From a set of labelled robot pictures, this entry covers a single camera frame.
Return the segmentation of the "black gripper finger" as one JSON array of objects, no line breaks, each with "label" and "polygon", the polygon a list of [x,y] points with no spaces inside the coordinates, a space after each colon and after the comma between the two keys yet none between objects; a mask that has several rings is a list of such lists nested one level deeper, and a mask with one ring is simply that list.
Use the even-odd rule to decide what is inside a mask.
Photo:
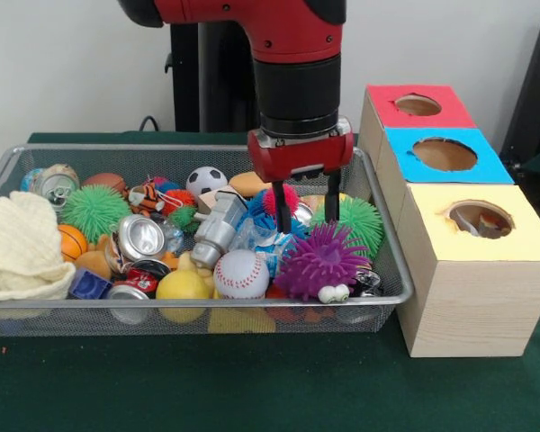
[{"label": "black gripper finger", "polygon": [[339,220],[339,187],[341,169],[328,174],[328,191],[325,194],[324,216],[327,223]]},{"label": "black gripper finger", "polygon": [[283,181],[273,182],[275,219],[277,230],[283,234],[292,232],[292,194]]}]

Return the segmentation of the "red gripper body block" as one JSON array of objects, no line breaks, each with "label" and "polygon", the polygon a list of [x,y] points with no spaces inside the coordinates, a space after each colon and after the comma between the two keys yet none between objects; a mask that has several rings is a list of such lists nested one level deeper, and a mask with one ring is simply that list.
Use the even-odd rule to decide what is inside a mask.
[{"label": "red gripper body block", "polygon": [[256,174],[266,183],[308,173],[330,174],[346,166],[353,154],[350,122],[340,116],[336,126],[313,138],[277,138],[262,129],[247,135],[247,149]]}]

